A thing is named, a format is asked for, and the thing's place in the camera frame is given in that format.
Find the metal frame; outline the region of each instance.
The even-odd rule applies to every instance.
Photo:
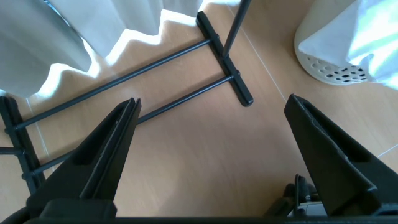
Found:
[[[197,15],[197,25],[203,33],[205,39],[193,44],[187,48],[179,50],[174,54],[170,54],[165,58],[162,58],[156,62],[153,62],[149,65],[146,65],[134,72],[131,72],[123,77],[117,78],[105,85],[102,85],[94,90],[91,90],[87,93],[84,93],[72,100],[69,100],[61,105],[58,105],[48,111],[45,111],[41,114],[33,116],[25,121],[22,120],[21,115],[18,110],[17,103],[14,99],[9,97],[1,97],[0,98],[0,113],[4,120],[4,124],[6,125],[6,132],[10,136],[12,144],[14,147],[0,147],[0,155],[5,154],[13,154],[18,157],[19,163],[22,167],[22,178],[26,180],[29,191],[33,194],[45,181],[45,177],[43,175],[43,171],[51,168],[52,166],[64,161],[69,158],[72,152],[68,152],[58,158],[55,158],[45,164],[40,165],[40,162],[36,156],[33,145],[30,141],[29,135],[26,131],[26,127],[30,124],[34,124],[41,119],[44,119],[48,116],[51,116],[55,113],[58,113],[61,110],[64,110],[70,106],[73,106],[85,99],[88,99],[102,91],[105,91],[111,87],[114,87],[122,82],[125,82],[131,78],[134,78],[138,75],[141,75],[155,67],[158,67],[164,63],[167,63],[179,56],[187,54],[195,49],[198,49],[202,46],[209,45],[212,49],[218,63],[225,73],[225,77],[220,78],[219,80],[210,83],[202,88],[199,88],[192,93],[189,93],[165,106],[162,106],[144,116],[141,116],[138,119],[137,124],[141,124],[157,115],[160,115],[192,98],[211,90],[214,87],[217,87],[223,83],[230,82],[232,85],[235,94],[237,95],[239,101],[243,106],[250,106],[253,103],[253,97],[251,96],[248,88],[244,84],[241,74],[235,68],[233,62],[229,57],[229,50],[233,44],[234,38],[238,33],[239,27],[243,21],[244,15],[248,9],[251,0],[242,0],[241,5],[239,7],[238,13],[234,19],[233,25],[229,32],[226,45],[220,41],[218,34],[214,31],[213,27],[210,24],[210,21],[206,17],[205,13],[199,12]]]

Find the floor seam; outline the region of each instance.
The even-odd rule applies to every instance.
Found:
[[[383,156],[383,155],[386,154],[387,152],[393,150],[393,149],[394,149],[395,147],[397,147],[397,146],[398,146],[398,144],[396,144],[395,146],[392,146],[390,149],[387,149],[385,152],[383,152],[382,154],[378,155],[377,158],[380,158],[381,156]]]
[[[229,11],[232,13],[232,15],[235,17],[235,14],[234,14],[234,12],[231,10],[231,8],[230,8],[229,6],[227,6],[227,7],[228,7]],[[241,29],[242,29],[242,31],[243,31],[243,34],[245,35],[245,37],[246,37],[247,40],[249,41],[250,46],[253,48],[254,52],[256,53],[257,57],[259,58],[260,62],[262,63],[262,66],[264,66],[264,68],[266,69],[266,71],[267,71],[269,77],[270,77],[271,80],[274,82],[274,84],[275,84],[276,88],[278,89],[278,92],[280,93],[281,97],[282,97],[282,98],[284,99],[284,101],[286,102],[285,96],[282,94],[282,91],[280,90],[280,88],[279,88],[278,85],[276,84],[274,78],[273,78],[272,75],[271,75],[271,72],[268,70],[266,64],[264,63],[264,61],[263,61],[262,58],[260,57],[260,55],[259,55],[259,53],[257,52],[256,48],[253,46],[253,44],[252,44],[250,38],[248,37],[248,35],[247,35],[246,32],[244,31],[243,27],[241,27]]]
[[[29,109],[30,109],[30,113],[31,113],[32,115],[34,115],[32,106],[30,105],[30,102],[29,102],[29,100],[28,100],[27,98],[26,98],[26,102],[27,102],[27,105],[28,105],[28,107],[29,107]],[[45,141],[44,141],[44,138],[43,138],[43,134],[42,134],[42,132],[41,132],[41,130],[40,130],[40,128],[39,128],[39,125],[38,125],[37,123],[35,123],[35,126],[36,126],[36,129],[37,129],[37,132],[39,133],[40,142],[41,142],[42,145],[43,145],[44,153],[47,155],[47,158],[50,159],[50,154],[49,154],[49,151],[47,150],[47,146],[45,145]]]

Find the curtain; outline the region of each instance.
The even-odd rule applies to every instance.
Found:
[[[0,89],[28,97],[40,90],[53,63],[87,71],[85,39],[107,56],[125,29],[157,35],[161,10],[195,17],[203,0],[2,0]]]

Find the brown floor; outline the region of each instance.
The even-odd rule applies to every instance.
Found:
[[[309,177],[283,114],[291,93],[311,101],[398,171],[398,92],[371,83],[326,85],[298,64],[293,36],[310,3],[252,2],[230,53],[254,97],[252,106],[242,107],[224,84],[137,127],[116,194],[119,216],[261,215],[296,173]],[[224,42],[236,7],[211,4],[205,12]],[[197,27],[166,22],[160,45],[131,41],[112,67],[98,59],[96,79],[63,72],[53,97],[18,99],[21,113],[29,118],[201,39]],[[145,114],[222,76],[204,47],[42,120],[29,133],[46,162],[76,147],[131,96],[141,98]],[[11,145],[4,133],[0,140]],[[0,220],[28,197],[20,176],[16,158],[0,157]]]

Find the sunlight on floor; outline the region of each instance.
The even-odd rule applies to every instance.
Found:
[[[238,0],[204,0],[202,5],[200,6],[198,11],[203,11],[206,6],[209,3],[215,3],[215,4],[228,4],[230,6],[235,6],[239,4]],[[163,32],[163,27],[164,27],[164,22],[165,21],[174,21],[174,22],[179,22],[181,24],[185,24],[188,26],[195,26],[195,17],[190,17],[186,16],[181,13],[177,12],[172,12],[163,9],[161,12],[160,16],[160,27],[159,27],[159,33],[157,35],[146,35],[141,32],[135,31],[135,30],[129,30],[125,29],[124,32],[121,34],[118,42],[115,44],[113,47],[112,51],[109,53],[108,56],[106,56],[105,60],[108,66],[114,65],[120,55],[123,53],[123,50],[126,48],[127,44],[131,40],[138,40],[141,42],[145,42],[147,44],[151,45],[158,45],[161,43],[161,37],[162,37],[162,32]],[[68,65],[61,64],[61,63],[56,63],[51,65],[49,75],[42,85],[41,89],[35,94],[35,96],[38,96],[39,98],[46,99],[50,98],[55,91],[57,90],[60,80],[61,80],[61,75],[62,72],[65,70],[73,70],[76,71],[82,75],[86,75],[92,78],[96,78],[101,70],[100,64],[96,60],[96,54],[94,50],[90,47],[89,44],[85,40],[83,40],[85,49],[87,50],[90,58],[91,58],[91,66],[88,69],[87,72],[83,72],[81,70],[77,70],[75,68],[71,68]]]

